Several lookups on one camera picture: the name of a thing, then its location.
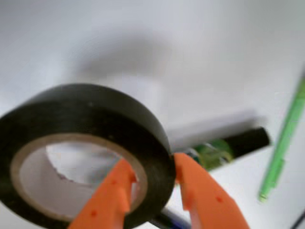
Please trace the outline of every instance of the tape roll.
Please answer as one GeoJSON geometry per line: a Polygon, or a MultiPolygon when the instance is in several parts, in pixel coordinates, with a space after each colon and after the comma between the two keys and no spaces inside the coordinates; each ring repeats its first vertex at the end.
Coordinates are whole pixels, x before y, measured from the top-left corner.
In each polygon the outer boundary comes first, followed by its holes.
{"type": "MultiPolygon", "coordinates": [[[[142,104],[110,88],[70,84],[49,89],[0,119],[0,139],[0,200],[45,228],[63,229],[72,220],[35,202],[21,182],[22,165],[48,144],[89,142],[129,161],[140,188],[125,229],[160,213],[173,190],[175,166],[162,126],[142,104]]],[[[48,178],[39,175],[46,184],[48,178]]]]}

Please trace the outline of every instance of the white surface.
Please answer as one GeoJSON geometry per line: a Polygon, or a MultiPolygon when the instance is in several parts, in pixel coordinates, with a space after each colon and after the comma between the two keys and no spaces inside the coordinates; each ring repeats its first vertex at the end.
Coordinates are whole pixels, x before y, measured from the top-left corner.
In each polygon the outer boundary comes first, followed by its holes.
{"type": "MultiPolygon", "coordinates": [[[[275,139],[304,66],[304,9],[302,0],[2,0],[0,112],[60,83],[117,86],[136,75],[155,83],[145,103],[167,130],[254,109],[275,139]]],[[[289,228],[305,209],[304,121],[266,204],[257,193],[271,147],[212,173],[252,229],[289,228]]],[[[3,205],[0,227],[37,228],[3,205]]]]}

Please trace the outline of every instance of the green marker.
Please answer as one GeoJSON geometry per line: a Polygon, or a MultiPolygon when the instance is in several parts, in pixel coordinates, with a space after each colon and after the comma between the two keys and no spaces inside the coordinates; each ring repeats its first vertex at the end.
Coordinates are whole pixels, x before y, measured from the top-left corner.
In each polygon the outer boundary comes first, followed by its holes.
{"type": "Polygon", "coordinates": [[[265,202],[272,188],[275,188],[280,177],[284,165],[284,156],[289,148],[290,140],[298,125],[299,119],[305,105],[305,75],[302,77],[290,110],[286,117],[284,127],[278,139],[274,155],[267,173],[264,178],[263,185],[260,189],[259,200],[265,202]]]}

